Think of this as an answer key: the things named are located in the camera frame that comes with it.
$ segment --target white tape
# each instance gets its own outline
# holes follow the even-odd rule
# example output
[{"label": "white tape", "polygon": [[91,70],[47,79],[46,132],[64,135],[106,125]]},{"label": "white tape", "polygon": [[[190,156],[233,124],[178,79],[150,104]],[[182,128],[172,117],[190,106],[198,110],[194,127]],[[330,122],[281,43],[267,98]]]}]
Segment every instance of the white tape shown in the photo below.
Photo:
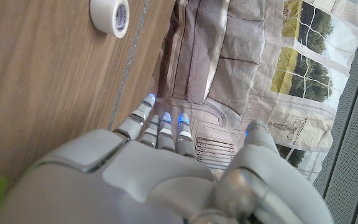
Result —
[{"label": "white tape", "polygon": [[91,0],[91,19],[100,31],[123,38],[128,29],[127,0]]}]

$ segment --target wooden table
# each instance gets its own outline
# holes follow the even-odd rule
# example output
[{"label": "wooden table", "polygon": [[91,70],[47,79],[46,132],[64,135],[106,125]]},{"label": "wooden table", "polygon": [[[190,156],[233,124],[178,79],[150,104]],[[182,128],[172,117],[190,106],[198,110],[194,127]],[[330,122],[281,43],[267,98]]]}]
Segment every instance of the wooden table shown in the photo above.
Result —
[{"label": "wooden table", "polygon": [[12,186],[49,151],[114,128],[147,93],[175,0],[129,0],[126,36],[94,28],[90,0],[0,0],[0,175]]}]

